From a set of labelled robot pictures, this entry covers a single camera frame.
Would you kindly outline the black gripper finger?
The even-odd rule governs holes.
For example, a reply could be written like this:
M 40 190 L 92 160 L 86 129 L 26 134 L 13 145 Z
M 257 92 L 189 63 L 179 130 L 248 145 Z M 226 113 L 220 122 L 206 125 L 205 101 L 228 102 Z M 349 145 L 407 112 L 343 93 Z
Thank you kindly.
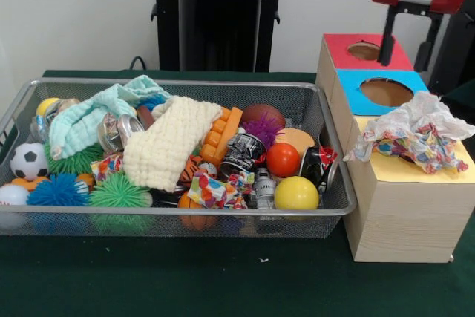
M 391 62 L 393 47 L 395 43 L 395 40 L 393 38 L 393 26 L 396 19 L 396 15 L 397 8 L 389 7 L 379 50 L 379 57 L 377 59 L 377 61 L 381 65 L 389 65 Z
M 413 66 L 414 71 L 428 70 L 430 58 L 442 23 L 442 14 L 428 14 L 428 17 L 430 18 L 430 27 L 427 32 L 426 40 L 420 44 L 416 54 L 416 60 Z

